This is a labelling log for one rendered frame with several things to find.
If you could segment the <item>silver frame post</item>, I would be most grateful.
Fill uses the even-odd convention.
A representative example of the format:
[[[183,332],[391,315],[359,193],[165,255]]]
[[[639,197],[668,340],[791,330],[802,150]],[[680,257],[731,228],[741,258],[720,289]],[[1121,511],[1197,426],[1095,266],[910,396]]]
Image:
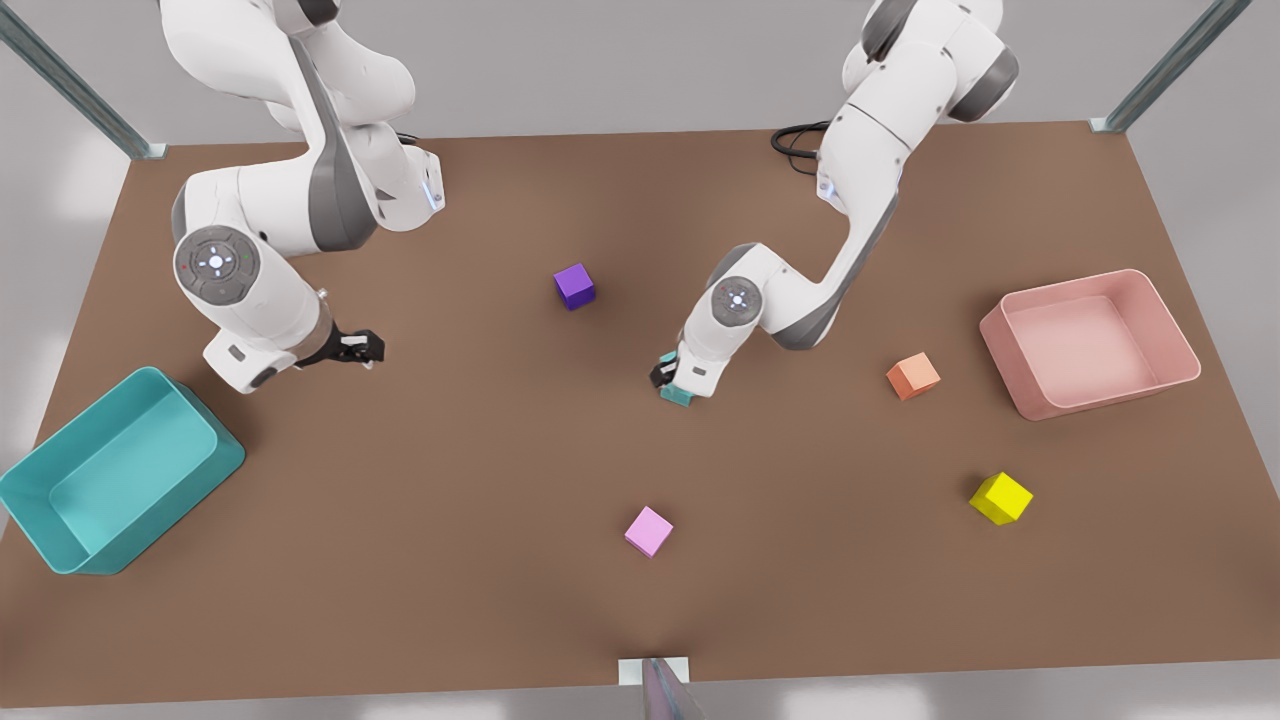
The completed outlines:
[[[51,50],[5,0],[0,0],[0,41],[129,159],[161,160],[166,156],[165,143],[148,142]]]
[[[689,657],[620,659],[618,685],[639,685],[644,720],[707,720],[689,683]]]
[[[1212,0],[1115,109],[1088,120],[1091,131],[1126,133],[1253,1]]]

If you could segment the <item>pink cube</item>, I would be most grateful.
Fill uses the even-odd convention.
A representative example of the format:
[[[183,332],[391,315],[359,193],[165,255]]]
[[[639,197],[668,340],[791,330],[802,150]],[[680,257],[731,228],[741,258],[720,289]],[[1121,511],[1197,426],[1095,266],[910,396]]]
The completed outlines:
[[[626,529],[623,538],[645,557],[653,559],[673,529],[671,521],[645,506]]]

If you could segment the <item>teal bin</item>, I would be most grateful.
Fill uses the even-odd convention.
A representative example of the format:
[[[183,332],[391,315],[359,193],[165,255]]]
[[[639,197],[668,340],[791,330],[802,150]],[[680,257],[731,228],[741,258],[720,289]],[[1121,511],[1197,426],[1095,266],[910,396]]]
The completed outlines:
[[[0,503],[58,574],[122,571],[230,477],[242,443],[142,366],[0,477]]]

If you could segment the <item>orange cube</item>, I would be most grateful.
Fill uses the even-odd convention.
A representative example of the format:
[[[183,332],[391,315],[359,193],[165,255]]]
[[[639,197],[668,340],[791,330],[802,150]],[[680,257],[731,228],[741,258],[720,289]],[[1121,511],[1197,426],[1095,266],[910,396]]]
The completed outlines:
[[[901,401],[923,395],[941,380],[940,373],[925,352],[895,363],[886,373],[886,378]]]

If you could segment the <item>teal cube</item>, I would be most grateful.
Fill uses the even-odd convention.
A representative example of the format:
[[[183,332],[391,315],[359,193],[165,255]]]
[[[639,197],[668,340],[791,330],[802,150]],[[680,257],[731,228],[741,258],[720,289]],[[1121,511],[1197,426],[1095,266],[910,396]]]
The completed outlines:
[[[671,351],[668,354],[677,354],[677,352],[676,351]],[[678,404],[678,405],[681,405],[684,407],[689,407],[690,404],[691,404],[691,401],[692,401],[692,395],[690,392],[687,392],[685,389],[681,389],[680,387],[675,386],[673,382],[669,386],[659,389],[659,393],[660,393],[662,398],[668,400],[668,401],[671,401],[673,404]]]

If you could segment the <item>yellow cube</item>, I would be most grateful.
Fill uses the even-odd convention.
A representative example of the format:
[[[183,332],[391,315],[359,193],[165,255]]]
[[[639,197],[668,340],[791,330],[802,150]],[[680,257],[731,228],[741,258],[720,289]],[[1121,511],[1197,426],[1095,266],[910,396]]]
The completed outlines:
[[[969,505],[995,525],[1001,527],[1016,521],[1033,497],[1029,489],[1006,471],[998,471],[980,483]]]

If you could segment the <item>pink bin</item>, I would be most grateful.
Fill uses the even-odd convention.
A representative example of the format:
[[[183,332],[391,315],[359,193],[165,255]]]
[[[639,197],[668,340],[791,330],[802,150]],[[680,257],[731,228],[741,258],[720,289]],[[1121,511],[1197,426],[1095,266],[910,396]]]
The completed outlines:
[[[1029,421],[1148,397],[1202,370],[1153,282],[1137,269],[1007,293],[979,331]]]

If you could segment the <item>purple cube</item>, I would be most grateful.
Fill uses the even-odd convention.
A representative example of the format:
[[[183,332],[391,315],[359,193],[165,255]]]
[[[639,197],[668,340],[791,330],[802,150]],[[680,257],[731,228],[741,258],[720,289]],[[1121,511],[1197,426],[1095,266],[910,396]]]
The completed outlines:
[[[596,287],[584,264],[577,263],[553,275],[556,291],[564,307],[570,311],[585,306],[596,299]]]

